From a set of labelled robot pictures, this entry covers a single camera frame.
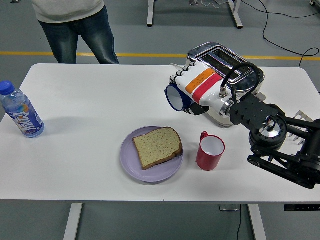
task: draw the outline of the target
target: mug handle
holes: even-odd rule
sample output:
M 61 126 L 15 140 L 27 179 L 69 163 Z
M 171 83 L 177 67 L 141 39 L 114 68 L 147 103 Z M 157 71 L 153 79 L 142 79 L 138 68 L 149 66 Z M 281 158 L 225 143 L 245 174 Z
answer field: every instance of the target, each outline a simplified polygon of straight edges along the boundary
M 201 133 L 201 136 L 200 136 L 200 140 L 202 140 L 203 138 L 207 137 L 209 134 L 206 132 L 206 131 L 203 131 Z

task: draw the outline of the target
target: person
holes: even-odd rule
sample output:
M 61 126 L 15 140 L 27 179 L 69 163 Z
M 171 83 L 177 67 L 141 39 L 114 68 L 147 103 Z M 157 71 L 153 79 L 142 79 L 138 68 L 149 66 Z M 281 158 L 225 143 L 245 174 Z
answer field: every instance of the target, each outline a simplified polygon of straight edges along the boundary
M 32 0 L 32 5 L 58 63 L 77 63 L 81 36 L 100 64 L 119 64 L 103 0 Z

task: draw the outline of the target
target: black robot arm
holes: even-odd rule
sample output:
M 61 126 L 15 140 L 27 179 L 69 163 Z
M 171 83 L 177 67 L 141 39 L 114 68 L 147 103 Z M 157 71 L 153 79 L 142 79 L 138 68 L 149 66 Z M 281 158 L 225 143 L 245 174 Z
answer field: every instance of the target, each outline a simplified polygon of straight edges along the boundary
M 250 131 L 253 155 L 247 158 L 249 163 L 308 189 L 320 184 L 320 119 L 308 122 L 286 117 L 278 106 L 265 104 L 252 94 L 234 104 L 229 114 L 233 124 Z M 287 133 L 304 139 L 296 155 L 278 151 Z

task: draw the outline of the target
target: yellow floor line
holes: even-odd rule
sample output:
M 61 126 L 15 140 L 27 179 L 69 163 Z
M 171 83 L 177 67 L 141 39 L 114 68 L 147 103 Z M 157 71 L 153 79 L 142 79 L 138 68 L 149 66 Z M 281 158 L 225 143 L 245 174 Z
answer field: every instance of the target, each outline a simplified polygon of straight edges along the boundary
M 185 59 L 186 54 L 161 54 L 161 53 L 117 53 L 121 58 L 181 58 Z M 0 56 L 53 56 L 52 52 L 32 52 L 32 51 L 0 51 Z M 91 52 L 78 52 L 77 56 L 94 57 Z M 242 56 L 248 60 L 283 60 L 300 61 L 300 56 Z M 305 56 L 304 61 L 320 61 L 320 57 Z

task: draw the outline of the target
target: gray sweatshirt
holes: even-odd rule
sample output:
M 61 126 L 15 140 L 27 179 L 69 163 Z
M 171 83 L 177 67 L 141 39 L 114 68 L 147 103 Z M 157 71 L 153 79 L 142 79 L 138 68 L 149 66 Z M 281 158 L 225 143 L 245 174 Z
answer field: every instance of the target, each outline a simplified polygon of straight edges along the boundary
M 104 0 L 32 0 L 36 18 L 58 24 L 90 17 L 104 7 Z

